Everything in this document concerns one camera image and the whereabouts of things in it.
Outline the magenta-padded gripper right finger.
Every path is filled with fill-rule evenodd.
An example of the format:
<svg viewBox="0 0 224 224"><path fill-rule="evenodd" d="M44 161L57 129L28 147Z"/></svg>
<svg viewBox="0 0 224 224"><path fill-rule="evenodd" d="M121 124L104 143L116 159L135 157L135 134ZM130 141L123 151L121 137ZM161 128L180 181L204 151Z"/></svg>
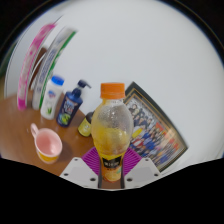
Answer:
<svg viewBox="0 0 224 224"><path fill-rule="evenodd" d="M132 149L128 149L122 162L122 188L143 187L162 177L150 158L142 158Z"/></svg>

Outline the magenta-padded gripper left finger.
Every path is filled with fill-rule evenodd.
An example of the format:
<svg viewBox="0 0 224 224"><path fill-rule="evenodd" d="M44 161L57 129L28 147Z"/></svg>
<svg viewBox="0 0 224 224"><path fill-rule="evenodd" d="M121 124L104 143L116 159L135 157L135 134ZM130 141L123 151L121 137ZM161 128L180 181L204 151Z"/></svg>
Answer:
<svg viewBox="0 0 224 224"><path fill-rule="evenodd" d="M84 188L101 187L101 163L95 147L82 157L74 157L60 177Z"/></svg>

